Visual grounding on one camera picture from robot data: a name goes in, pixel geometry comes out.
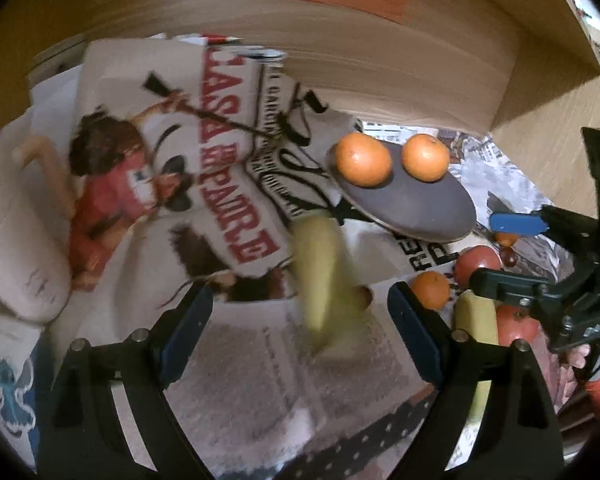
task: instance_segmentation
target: blue cartoon drawing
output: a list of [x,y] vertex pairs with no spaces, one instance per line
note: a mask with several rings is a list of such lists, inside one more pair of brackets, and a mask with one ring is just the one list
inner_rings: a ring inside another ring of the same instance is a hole
[[0,416],[5,429],[15,438],[20,438],[22,433],[32,430],[36,425],[32,407],[23,401],[23,395],[32,385],[33,366],[30,358],[24,362],[18,380],[15,379],[11,365],[5,359],[0,359]]

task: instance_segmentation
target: screw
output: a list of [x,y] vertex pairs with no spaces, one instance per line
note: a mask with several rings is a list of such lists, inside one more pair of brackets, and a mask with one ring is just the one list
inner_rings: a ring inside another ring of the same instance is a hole
[[466,343],[469,341],[469,335],[464,330],[454,330],[451,333],[451,337],[457,343]]
[[149,331],[145,328],[136,328],[131,333],[131,339],[136,343],[141,343],[149,337]]
[[85,347],[86,344],[87,340],[83,337],[79,337],[78,339],[74,339],[71,342],[71,350],[73,350],[74,352],[79,352]]
[[524,339],[516,339],[513,342],[513,346],[515,346],[521,352],[528,352],[531,346]]
[[573,330],[573,319],[571,319],[571,316],[562,317],[562,328],[567,332],[571,332],[571,330]]

